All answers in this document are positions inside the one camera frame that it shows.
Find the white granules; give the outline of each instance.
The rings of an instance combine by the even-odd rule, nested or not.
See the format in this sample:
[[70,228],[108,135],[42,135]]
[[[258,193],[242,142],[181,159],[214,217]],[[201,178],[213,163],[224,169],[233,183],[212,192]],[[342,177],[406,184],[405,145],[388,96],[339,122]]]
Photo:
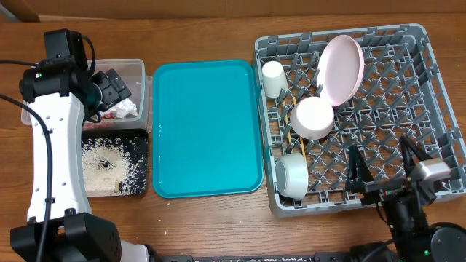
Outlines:
[[97,138],[82,149],[84,187],[89,197],[134,194],[140,163],[132,163],[121,138]]

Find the pink plate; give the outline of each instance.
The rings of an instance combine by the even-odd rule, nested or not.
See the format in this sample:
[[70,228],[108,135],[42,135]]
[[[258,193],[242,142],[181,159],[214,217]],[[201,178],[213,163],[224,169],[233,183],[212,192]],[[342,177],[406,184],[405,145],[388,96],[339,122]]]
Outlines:
[[321,98],[340,106],[355,95],[363,80],[363,51],[350,36],[337,36],[323,50],[319,69],[316,81],[323,86]]

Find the clear plastic container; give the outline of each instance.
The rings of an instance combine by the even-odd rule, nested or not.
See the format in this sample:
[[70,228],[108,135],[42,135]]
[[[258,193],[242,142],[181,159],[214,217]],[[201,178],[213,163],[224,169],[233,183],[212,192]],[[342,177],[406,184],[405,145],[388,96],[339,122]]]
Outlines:
[[[83,130],[119,130],[141,128],[147,132],[152,130],[152,77],[146,75],[144,62],[139,59],[104,59],[96,60],[95,71],[107,72],[110,69],[122,77],[131,91],[129,99],[138,106],[138,115],[126,115],[122,119],[102,119],[101,123],[84,123]],[[21,122],[31,125],[29,113],[21,111]]]

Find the white cup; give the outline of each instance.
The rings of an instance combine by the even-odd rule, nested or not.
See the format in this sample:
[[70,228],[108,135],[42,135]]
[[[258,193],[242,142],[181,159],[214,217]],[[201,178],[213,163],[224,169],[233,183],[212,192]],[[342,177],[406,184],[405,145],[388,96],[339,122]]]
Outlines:
[[332,130],[335,113],[324,98],[305,98],[293,108],[291,126],[302,138],[315,140],[324,138]]
[[281,90],[288,89],[288,82],[282,64],[277,61],[270,61],[262,66],[262,76],[264,78],[265,95],[268,98],[278,98]]
[[278,192],[284,197],[303,199],[309,180],[306,162],[300,153],[280,157],[275,164]]

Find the plastic bin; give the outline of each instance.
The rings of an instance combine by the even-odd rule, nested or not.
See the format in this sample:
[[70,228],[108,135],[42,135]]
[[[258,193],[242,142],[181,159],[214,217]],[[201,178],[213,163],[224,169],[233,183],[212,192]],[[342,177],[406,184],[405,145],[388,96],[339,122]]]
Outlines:
[[[103,119],[99,124],[86,122],[83,130],[152,129],[152,77],[146,75],[144,62],[139,59],[96,60],[95,72],[115,69],[131,91],[129,99],[138,105],[138,115],[126,115],[123,119]],[[21,122],[31,125],[29,113],[21,111]]]
[[[333,129],[325,141],[301,139],[285,118],[300,101],[319,95],[317,65],[325,46],[338,35],[349,35],[363,49],[365,72],[356,95],[335,108]],[[437,201],[465,193],[465,142],[454,117],[426,30],[417,24],[389,25],[317,33],[266,36],[257,39],[254,53],[256,88],[266,160],[267,191],[277,217],[336,213],[361,208],[362,195],[344,190],[349,156],[356,143],[375,181],[405,175],[398,139],[408,135],[432,157],[441,157],[451,177]],[[279,98],[266,98],[261,67],[282,63],[289,89]],[[306,155],[308,192],[289,199],[277,191],[276,159],[284,154]]]

